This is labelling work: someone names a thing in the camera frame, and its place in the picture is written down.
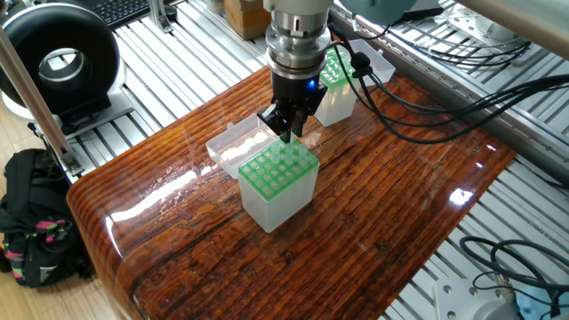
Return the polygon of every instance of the cardboard box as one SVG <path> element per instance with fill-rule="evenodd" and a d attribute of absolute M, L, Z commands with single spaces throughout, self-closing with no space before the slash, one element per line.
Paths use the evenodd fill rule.
<path fill-rule="evenodd" d="M 263 8 L 263 0 L 231 0 L 235 1 L 235 5 L 240 12 L 251 12 Z"/>
<path fill-rule="evenodd" d="M 264 35 L 270 25 L 270 13 L 263 9 L 262 1 L 255 2 L 260 3 L 260 9 L 249 12 L 243 12 L 240 9 L 241 3 L 247 2 L 245 0 L 225 0 L 225 19 L 229 25 L 244 40 Z"/>

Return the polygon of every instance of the pipette tip box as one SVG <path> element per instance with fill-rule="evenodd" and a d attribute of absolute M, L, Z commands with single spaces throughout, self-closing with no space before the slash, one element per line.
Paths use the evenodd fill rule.
<path fill-rule="evenodd" d="M 270 233 L 312 201 L 318 159 L 293 140 L 276 140 L 239 167 L 243 207 Z"/>
<path fill-rule="evenodd" d="M 349 55 L 339 50 L 344 67 L 351 75 L 354 69 L 350 65 Z M 359 81 L 350 76 L 356 90 L 359 90 Z M 320 73 L 320 81 L 328 87 L 326 95 L 315 113 L 315 117 L 323 126 L 329 126 L 352 115 L 356 104 L 356 94 L 349 86 L 348 79 L 341 69 L 338 56 L 334 49 L 326 53 L 326 66 Z"/>

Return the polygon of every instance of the translucent plastic box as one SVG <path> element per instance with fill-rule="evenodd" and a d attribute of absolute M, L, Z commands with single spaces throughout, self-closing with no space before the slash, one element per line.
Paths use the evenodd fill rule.
<path fill-rule="evenodd" d="M 376 51 L 373 49 L 365 40 L 357 39 L 351 40 L 349 42 L 354 52 L 363 52 L 370 59 L 370 66 L 372 66 L 373 73 L 383 82 L 389 82 L 393 73 L 395 72 L 395 67 L 393 67 L 385 58 L 381 55 L 381 50 Z M 375 83 L 369 77 L 364 78 L 365 85 L 371 86 Z"/>
<path fill-rule="evenodd" d="M 351 77 L 354 69 L 350 65 L 349 55 L 343 51 L 343 48 L 341 49 L 339 51 L 344 67 L 350 75 L 352 84 L 356 90 L 359 90 L 359 81 Z M 354 112 L 357 97 L 349 86 L 348 79 L 341 69 L 334 49 L 328 49 L 326 53 L 326 66 L 320 73 L 320 81 L 328 87 L 326 95 L 314 114 L 320 124 L 328 126 L 351 116 Z"/>
<path fill-rule="evenodd" d="M 275 141 L 239 167 L 243 207 L 265 232 L 272 232 L 312 201 L 318 166 L 298 141 Z"/>
<path fill-rule="evenodd" d="M 278 137 L 253 114 L 207 141 L 210 157 L 234 179 L 239 165 L 257 155 Z"/>

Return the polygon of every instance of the glossy wooden surface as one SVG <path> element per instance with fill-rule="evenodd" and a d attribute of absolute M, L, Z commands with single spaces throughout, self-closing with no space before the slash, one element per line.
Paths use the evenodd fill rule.
<path fill-rule="evenodd" d="M 388 87 L 432 105 L 400 76 Z M 482 131 L 408 143 L 359 104 L 328 128 L 310 118 L 313 201 L 266 234 L 205 143 L 270 98 L 264 68 L 73 185 L 68 202 L 99 276 L 133 317 L 375 319 L 514 156 Z"/>

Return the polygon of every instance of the clear plastic lid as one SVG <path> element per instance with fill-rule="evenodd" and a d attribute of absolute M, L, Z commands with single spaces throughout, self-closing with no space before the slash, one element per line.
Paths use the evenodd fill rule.
<path fill-rule="evenodd" d="M 219 136 L 207 141 L 205 146 L 210 157 L 234 179 L 239 166 L 257 156 L 278 136 L 256 114 L 239 124 L 229 126 Z"/>

